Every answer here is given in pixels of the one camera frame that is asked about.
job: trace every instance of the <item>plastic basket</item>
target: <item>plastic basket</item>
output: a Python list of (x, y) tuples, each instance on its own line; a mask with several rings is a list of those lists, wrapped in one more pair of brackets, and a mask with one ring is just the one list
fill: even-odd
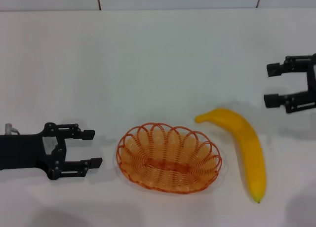
[(206, 189), (222, 166), (216, 145), (203, 133), (164, 123), (130, 129), (120, 140), (116, 157), (130, 181), (180, 194)]

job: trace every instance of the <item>yellow banana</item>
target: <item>yellow banana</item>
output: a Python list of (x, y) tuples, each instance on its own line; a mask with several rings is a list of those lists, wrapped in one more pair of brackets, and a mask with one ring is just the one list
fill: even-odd
[(209, 121), (232, 133), (241, 150), (250, 195), (260, 203), (266, 191), (266, 171), (260, 142), (251, 125), (241, 115), (224, 108), (199, 115), (195, 121)]

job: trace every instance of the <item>basket weave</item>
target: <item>basket weave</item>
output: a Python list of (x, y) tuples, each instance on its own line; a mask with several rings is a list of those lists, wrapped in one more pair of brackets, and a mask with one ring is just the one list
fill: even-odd
[(164, 123), (130, 129), (120, 140), (116, 157), (130, 181), (181, 194), (206, 189), (222, 166), (217, 147), (203, 133)]

